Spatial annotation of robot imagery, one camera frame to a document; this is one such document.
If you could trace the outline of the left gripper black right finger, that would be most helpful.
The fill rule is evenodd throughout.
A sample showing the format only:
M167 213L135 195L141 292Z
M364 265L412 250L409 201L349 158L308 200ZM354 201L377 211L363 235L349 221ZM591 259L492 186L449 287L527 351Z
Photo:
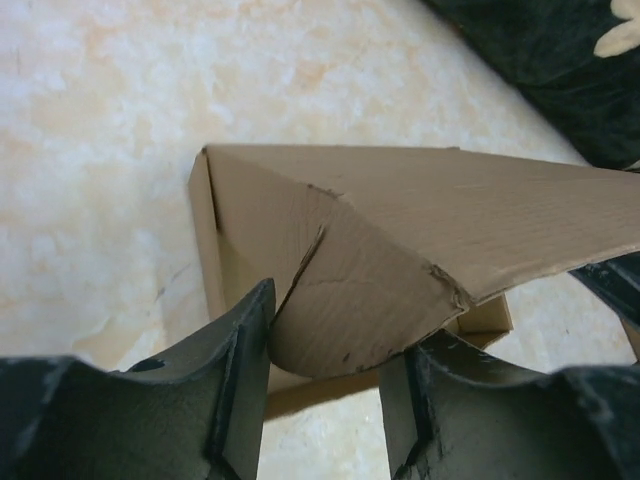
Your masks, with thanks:
M635 479L639 369L543 374L440 331L378 371L395 479Z

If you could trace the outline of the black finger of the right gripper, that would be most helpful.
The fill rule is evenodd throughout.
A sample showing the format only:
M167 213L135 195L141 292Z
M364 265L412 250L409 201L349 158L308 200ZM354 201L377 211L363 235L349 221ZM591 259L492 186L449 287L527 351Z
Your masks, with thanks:
M640 257L627 254L590 263L570 274L602 300L622 320L639 329Z

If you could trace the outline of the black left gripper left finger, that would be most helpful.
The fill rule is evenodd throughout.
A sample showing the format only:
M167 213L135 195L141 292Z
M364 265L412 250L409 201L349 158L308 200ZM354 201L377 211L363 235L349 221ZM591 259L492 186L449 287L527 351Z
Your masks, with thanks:
M73 356L1 361L5 479L253 479L275 288L127 371Z

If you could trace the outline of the brown cardboard box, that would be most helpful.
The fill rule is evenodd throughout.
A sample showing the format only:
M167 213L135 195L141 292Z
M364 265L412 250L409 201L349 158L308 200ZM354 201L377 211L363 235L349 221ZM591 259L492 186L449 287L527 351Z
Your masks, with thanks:
M440 329L488 346L510 289L639 248L637 174L458 148L209 144L188 191L209 313L274 281L271 418Z

